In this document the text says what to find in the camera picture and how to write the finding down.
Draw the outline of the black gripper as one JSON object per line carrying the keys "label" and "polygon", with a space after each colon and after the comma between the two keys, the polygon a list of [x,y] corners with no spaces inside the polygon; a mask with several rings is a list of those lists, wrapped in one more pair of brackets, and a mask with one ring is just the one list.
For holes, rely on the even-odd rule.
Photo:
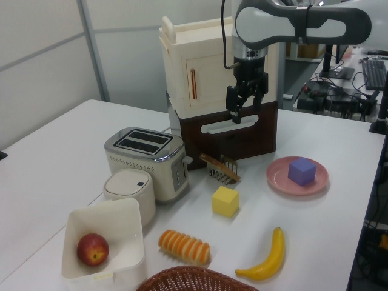
{"label": "black gripper", "polygon": [[235,124],[241,123],[242,98],[254,96],[253,108],[259,112],[264,95],[269,90],[269,76],[264,71],[265,57],[256,59],[239,59],[234,57],[238,66],[233,69],[236,86],[228,86],[226,109]]}

